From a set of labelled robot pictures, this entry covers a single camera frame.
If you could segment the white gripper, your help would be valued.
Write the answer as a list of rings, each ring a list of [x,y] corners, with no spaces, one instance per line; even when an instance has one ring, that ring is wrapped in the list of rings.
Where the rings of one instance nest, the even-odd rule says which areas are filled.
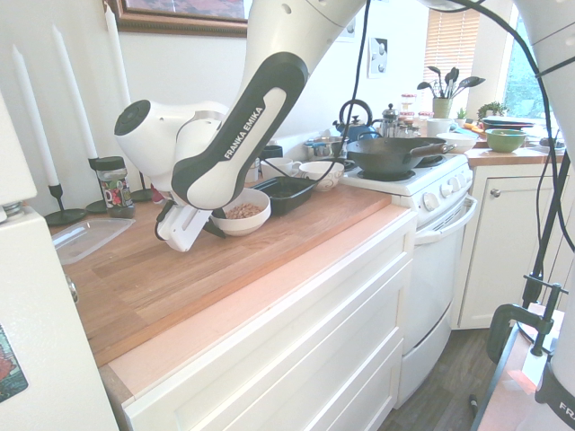
[[[181,252],[190,249],[202,229],[219,238],[226,238],[226,234],[209,218],[210,215],[208,210],[166,202],[156,218],[155,234],[172,249]]]

